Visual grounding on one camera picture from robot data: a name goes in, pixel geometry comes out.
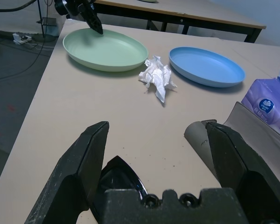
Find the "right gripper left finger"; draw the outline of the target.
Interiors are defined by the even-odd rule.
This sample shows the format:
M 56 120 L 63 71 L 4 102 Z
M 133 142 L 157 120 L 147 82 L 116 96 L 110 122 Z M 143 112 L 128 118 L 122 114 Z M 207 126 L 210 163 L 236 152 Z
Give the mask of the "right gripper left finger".
M 27 224 L 74 224 L 94 199 L 101 175 L 109 122 L 80 134 L 58 160 L 29 213 Z

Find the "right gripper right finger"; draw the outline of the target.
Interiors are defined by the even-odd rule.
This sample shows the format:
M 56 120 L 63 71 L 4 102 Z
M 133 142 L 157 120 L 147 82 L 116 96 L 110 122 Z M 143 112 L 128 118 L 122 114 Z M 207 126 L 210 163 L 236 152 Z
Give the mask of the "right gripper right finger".
M 280 224 L 280 181 L 263 160 L 230 127 L 205 125 L 217 179 L 231 188 L 251 224 Z

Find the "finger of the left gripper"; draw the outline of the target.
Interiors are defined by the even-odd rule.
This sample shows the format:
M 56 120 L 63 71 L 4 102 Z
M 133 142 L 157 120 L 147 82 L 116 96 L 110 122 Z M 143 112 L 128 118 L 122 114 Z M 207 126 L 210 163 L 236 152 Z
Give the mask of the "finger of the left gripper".
M 91 29 L 99 34 L 103 34 L 102 23 L 94 11 L 94 0 L 79 0 L 78 12 Z

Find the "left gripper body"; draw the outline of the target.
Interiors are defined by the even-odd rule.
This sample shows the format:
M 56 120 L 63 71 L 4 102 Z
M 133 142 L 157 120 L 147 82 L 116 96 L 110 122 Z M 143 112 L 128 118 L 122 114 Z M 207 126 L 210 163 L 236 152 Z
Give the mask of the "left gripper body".
M 65 15 L 67 19 L 84 20 L 73 0 L 54 0 L 54 7 L 60 15 Z

